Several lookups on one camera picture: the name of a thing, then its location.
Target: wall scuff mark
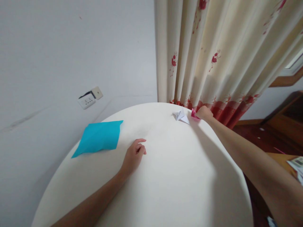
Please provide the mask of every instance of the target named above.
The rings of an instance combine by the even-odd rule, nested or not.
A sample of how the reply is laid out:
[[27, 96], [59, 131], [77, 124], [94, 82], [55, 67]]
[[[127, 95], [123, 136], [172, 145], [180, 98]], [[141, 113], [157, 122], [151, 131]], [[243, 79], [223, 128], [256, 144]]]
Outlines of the wall scuff mark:
[[12, 131], [13, 129], [17, 128], [19, 125], [23, 124], [24, 122], [32, 119], [34, 116], [38, 115], [39, 113], [41, 113], [42, 111], [46, 110], [47, 108], [43, 108], [41, 110], [35, 111], [33, 113], [31, 113], [30, 115], [27, 115], [26, 117], [13, 122], [10, 126], [7, 126], [3, 129], [0, 130], [0, 134], [3, 132], [8, 132], [8, 131]]

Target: paper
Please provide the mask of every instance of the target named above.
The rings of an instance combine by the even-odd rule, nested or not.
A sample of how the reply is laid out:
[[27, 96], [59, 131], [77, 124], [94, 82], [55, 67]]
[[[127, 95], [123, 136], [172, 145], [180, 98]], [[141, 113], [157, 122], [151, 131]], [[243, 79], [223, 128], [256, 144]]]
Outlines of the paper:
[[198, 117], [196, 116], [196, 111], [195, 111], [194, 109], [192, 109], [191, 117], [200, 119], [200, 118], [198, 118]]
[[189, 120], [188, 120], [187, 116], [184, 114], [183, 108], [179, 112], [173, 113], [173, 115], [176, 116], [176, 120], [181, 120], [181, 121], [189, 124]]
[[287, 163], [298, 173], [298, 180], [303, 186], [303, 167], [298, 167], [295, 164], [293, 164], [291, 161], [287, 161]]
[[120, 125], [123, 121], [101, 122], [89, 124], [72, 158], [83, 153], [94, 153], [100, 150], [114, 150], [117, 147]]

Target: white origami crane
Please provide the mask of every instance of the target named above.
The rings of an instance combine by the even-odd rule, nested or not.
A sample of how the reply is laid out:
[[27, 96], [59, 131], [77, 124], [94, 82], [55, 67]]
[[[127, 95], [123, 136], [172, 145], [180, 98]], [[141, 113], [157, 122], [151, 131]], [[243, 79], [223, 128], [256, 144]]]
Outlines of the white origami crane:
[[184, 114], [183, 108], [179, 112], [173, 113], [173, 115], [176, 116], [176, 120], [181, 120], [181, 121], [189, 124], [189, 120], [188, 120], [187, 116]]

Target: round table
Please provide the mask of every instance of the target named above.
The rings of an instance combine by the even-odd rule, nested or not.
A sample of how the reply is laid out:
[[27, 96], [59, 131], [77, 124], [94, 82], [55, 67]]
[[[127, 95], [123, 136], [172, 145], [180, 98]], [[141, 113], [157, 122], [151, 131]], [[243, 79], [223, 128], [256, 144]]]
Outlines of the round table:
[[[183, 108], [190, 125], [176, 121]], [[253, 226], [247, 185], [240, 168], [203, 120], [168, 103], [146, 103], [104, 120], [124, 120], [115, 150], [71, 159], [51, 179], [32, 226], [50, 226], [110, 180], [137, 138], [147, 151], [97, 226]]]

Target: floral curtain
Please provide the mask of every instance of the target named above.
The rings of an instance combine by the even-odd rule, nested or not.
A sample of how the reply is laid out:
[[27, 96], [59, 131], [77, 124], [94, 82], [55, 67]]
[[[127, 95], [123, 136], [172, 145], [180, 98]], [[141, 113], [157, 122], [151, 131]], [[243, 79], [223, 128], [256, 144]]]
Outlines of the floral curtain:
[[159, 101], [233, 128], [303, 48], [302, 16], [300, 0], [158, 1]]

